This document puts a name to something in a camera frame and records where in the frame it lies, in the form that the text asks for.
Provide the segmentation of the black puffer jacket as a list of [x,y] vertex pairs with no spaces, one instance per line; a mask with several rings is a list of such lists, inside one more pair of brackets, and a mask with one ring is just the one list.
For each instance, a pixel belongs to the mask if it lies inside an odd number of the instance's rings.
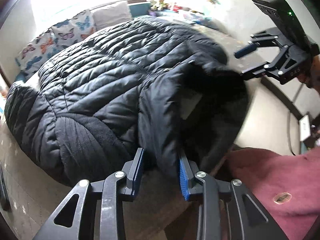
[[224,49],[188,26],[144,16],[105,28],[14,83],[5,119],[21,150],[61,184],[99,181],[144,149],[178,178],[184,152],[210,171],[244,122],[248,93]]

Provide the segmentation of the pink fleece clothing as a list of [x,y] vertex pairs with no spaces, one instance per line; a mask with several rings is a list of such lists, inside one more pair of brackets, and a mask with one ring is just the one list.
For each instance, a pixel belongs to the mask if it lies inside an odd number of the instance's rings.
[[226,157],[240,179],[263,204],[288,239],[303,239],[319,217],[319,148],[289,156],[260,148]]

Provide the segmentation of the red toy box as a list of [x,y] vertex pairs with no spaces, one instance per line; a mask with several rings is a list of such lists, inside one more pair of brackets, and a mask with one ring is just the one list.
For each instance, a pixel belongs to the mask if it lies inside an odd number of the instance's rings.
[[182,10],[183,7],[177,5],[176,3],[171,7],[171,10],[175,13],[178,13],[180,10]]

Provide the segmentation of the brown plush toy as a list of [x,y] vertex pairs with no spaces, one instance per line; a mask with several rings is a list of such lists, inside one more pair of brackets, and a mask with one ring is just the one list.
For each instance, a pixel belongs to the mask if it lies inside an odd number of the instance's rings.
[[162,11],[162,10],[165,10],[167,9],[169,6],[168,3],[165,3],[165,0],[159,0],[159,3],[158,3],[158,10]]

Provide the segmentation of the panda plush toy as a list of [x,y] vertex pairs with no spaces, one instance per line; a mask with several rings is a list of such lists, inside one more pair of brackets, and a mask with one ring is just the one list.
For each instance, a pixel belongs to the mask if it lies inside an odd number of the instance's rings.
[[152,10],[152,11],[155,11],[155,10],[157,10],[157,2],[155,1],[155,0],[149,0],[149,2],[150,2],[150,9]]

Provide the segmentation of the plain white pillow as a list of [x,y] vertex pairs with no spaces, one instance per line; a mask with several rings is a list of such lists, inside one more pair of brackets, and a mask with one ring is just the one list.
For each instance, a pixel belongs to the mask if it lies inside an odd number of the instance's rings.
[[132,15],[127,1],[106,5],[93,11],[93,20],[97,30],[131,21]]

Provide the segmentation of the left butterfly pillow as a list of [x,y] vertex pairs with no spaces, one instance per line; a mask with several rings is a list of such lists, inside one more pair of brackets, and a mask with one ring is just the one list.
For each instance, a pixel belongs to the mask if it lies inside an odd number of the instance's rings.
[[55,35],[48,29],[30,41],[15,57],[15,61],[21,72],[29,78],[58,52]]

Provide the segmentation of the butterfly pillow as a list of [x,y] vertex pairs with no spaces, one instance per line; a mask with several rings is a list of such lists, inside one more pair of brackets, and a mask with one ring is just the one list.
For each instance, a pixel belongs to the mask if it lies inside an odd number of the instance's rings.
[[29,78],[58,52],[55,35],[48,29],[30,41],[15,57],[15,61],[21,72]]
[[93,14],[86,9],[71,19],[51,26],[58,47],[65,49],[81,42],[97,31]]

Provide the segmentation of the right butterfly pillow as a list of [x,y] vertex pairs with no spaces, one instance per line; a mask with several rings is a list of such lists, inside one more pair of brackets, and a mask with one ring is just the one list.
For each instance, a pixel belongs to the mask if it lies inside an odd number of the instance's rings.
[[86,9],[71,19],[51,26],[58,47],[65,49],[81,42],[97,31],[93,14]]

